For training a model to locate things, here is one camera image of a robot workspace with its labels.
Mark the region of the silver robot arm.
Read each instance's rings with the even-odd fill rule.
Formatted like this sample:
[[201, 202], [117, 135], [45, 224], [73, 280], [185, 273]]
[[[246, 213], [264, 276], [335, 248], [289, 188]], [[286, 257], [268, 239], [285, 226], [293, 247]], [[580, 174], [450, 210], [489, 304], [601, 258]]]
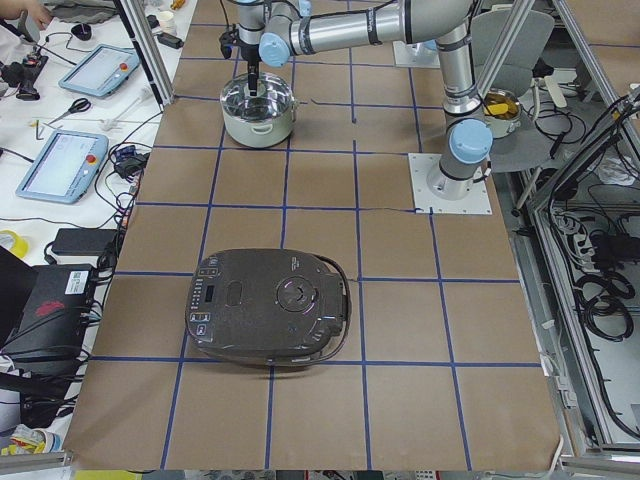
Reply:
[[444, 84], [446, 150], [438, 179], [474, 178], [493, 143], [475, 81], [468, 1], [385, 1], [357, 10], [315, 14], [308, 1], [239, 1], [235, 41], [256, 96], [261, 65], [281, 67], [296, 56], [401, 42], [434, 42]]

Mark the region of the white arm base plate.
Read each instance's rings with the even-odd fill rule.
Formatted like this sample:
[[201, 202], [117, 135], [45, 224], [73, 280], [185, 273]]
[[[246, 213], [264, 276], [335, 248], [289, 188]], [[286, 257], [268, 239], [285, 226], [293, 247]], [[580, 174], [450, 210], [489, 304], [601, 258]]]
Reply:
[[426, 214], [491, 215], [482, 168], [471, 179], [452, 180], [440, 170], [440, 154], [409, 153], [414, 209]]

